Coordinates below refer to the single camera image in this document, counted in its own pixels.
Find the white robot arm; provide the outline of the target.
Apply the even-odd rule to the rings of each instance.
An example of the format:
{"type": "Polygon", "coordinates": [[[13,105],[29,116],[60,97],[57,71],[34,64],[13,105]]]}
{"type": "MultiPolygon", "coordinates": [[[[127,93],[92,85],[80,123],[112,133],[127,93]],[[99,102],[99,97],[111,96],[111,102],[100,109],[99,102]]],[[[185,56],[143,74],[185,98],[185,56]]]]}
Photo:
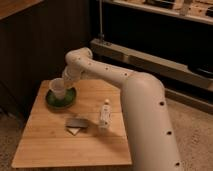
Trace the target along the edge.
{"type": "Polygon", "coordinates": [[[93,59],[86,47],[65,55],[62,77],[71,82],[84,72],[120,89],[133,171],[184,171],[171,124],[165,88],[155,76],[93,59]]]}

